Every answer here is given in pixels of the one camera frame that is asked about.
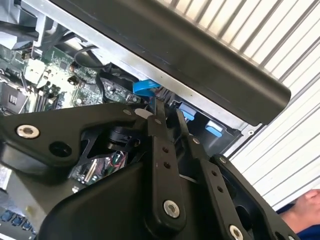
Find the blue clip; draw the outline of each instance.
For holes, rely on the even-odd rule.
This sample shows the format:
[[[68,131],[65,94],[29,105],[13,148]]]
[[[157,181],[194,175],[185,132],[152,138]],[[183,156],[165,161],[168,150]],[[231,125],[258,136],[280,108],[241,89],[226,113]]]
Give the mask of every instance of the blue clip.
[[[215,135],[217,138],[221,138],[222,137],[222,133],[219,132],[217,129],[215,129],[212,126],[207,126],[205,129],[207,131],[209,131],[210,133],[212,133],[213,135]]]
[[[195,119],[195,114],[197,111],[193,108],[184,103],[181,103],[179,109],[181,110],[185,118],[189,119],[190,121],[193,121]]]
[[[133,84],[133,93],[139,96],[154,97],[155,93],[148,89],[159,87],[161,87],[161,85],[152,81],[151,79],[138,81]]]
[[[218,124],[216,124],[213,121],[209,121],[208,124],[205,126],[205,129],[212,133],[213,135],[215,135],[217,138],[221,138],[222,137],[222,131],[223,128],[221,126],[219,126]]]

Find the white slatted panel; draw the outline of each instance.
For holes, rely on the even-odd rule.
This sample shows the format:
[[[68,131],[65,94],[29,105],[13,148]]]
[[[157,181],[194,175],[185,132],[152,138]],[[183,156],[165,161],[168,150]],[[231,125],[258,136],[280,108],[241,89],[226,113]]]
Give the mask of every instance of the white slatted panel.
[[[159,0],[283,82],[289,106],[232,163],[274,208],[320,187],[319,0]]]

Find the black plastic cover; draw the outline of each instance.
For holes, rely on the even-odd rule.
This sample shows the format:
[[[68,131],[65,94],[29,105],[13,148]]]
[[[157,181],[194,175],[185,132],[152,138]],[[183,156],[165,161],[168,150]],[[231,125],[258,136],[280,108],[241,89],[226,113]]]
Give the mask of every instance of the black plastic cover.
[[[253,126],[290,100],[284,85],[156,1],[51,1]]]
[[[148,198],[144,193],[146,178],[143,168],[144,164],[142,162],[131,164],[62,200],[44,219],[37,239],[232,239],[231,237],[225,237],[228,233],[222,232],[221,229],[221,224],[224,222],[217,217],[223,215],[230,219],[231,209],[222,207],[218,214],[212,211],[206,188],[200,187],[199,184],[184,177],[180,177],[180,184],[187,216],[186,226],[171,238],[152,237],[147,230],[144,218],[144,209]],[[288,237],[290,235],[298,240],[298,236],[293,233],[281,217],[272,210],[248,182],[244,181],[242,183],[246,189],[235,188],[236,192],[230,193],[230,195],[236,195],[232,207],[241,206],[244,211],[244,214],[238,212],[243,227],[246,226],[245,222],[247,222],[246,231],[248,233],[243,232],[243,235],[250,234],[252,237],[245,237],[244,239],[275,240],[277,239],[275,234],[278,234],[278,239],[286,239],[284,236]],[[219,198],[231,201],[229,188],[226,191],[218,192]]]

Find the screw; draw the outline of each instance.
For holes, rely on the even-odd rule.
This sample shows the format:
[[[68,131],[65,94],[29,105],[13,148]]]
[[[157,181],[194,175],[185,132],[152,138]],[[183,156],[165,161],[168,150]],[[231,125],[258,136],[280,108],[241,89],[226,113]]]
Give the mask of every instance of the screw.
[[[252,136],[253,134],[255,134],[255,131],[249,130],[249,131],[248,131],[248,134],[249,134],[249,136]]]
[[[227,160],[226,160],[223,156],[220,156],[220,157],[219,157],[219,160],[220,160],[220,162],[222,162],[223,164],[226,164],[226,163],[227,163]]]
[[[39,137],[40,131],[32,125],[21,125],[16,129],[16,134],[24,139],[35,139]]]
[[[134,147],[138,147],[139,145],[140,145],[140,139],[135,139],[134,141],[133,141],[133,146]]]
[[[155,122],[156,122],[157,124],[162,124],[162,122],[161,122],[159,119],[155,119]]]
[[[229,231],[235,240],[244,240],[242,232],[235,225],[230,225]]]
[[[163,209],[168,216],[174,219],[180,216],[180,209],[174,201],[171,201],[171,200],[165,201],[163,204]]]
[[[200,141],[196,139],[195,137],[192,139],[196,144],[200,144]]]
[[[132,113],[131,113],[129,110],[127,110],[127,109],[124,109],[123,112],[124,112],[125,114],[132,115]]]

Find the person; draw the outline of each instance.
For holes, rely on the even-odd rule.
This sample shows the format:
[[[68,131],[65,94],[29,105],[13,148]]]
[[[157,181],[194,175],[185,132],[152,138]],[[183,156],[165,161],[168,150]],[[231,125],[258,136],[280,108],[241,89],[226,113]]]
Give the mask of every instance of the person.
[[[308,191],[278,213],[301,240],[320,240],[320,189]]]

